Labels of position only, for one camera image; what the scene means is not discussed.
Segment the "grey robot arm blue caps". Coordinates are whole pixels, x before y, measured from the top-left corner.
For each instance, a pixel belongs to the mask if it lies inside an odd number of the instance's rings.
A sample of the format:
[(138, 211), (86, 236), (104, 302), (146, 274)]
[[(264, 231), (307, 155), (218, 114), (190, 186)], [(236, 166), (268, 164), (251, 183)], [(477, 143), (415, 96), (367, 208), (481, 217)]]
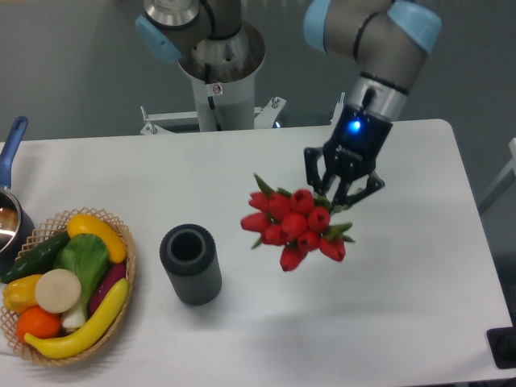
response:
[[(253, 129), (255, 76), (264, 62), (261, 34), (239, 1), (146, 1), (135, 29), (146, 47), (189, 77), (202, 131)], [(314, 1), (303, 20), (306, 42), (361, 66), (320, 148), (304, 151), (306, 180), (335, 211), (384, 186), (377, 156), (399, 117), (441, 29), (440, 18), (412, 1)]]

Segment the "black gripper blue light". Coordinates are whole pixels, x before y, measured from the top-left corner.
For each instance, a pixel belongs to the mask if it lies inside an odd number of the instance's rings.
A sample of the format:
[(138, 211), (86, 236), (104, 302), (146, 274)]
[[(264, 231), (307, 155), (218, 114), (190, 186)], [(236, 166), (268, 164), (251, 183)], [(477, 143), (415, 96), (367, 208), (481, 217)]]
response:
[[(326, 195), (334, 179), (340, 178), (331, 202), (332, 212), (349, 210), (385, 187), (376, 173), (376, 161), (392, 126), (389, 120), (346, 105), (323, 147), (304, 149), (306, 181), (317, 195)], [(325, 166), (323, 174), (318, 166), (321, 158)], [(349, 193), (352, 182), (364, 176), (368, 177), (365, 187)]]

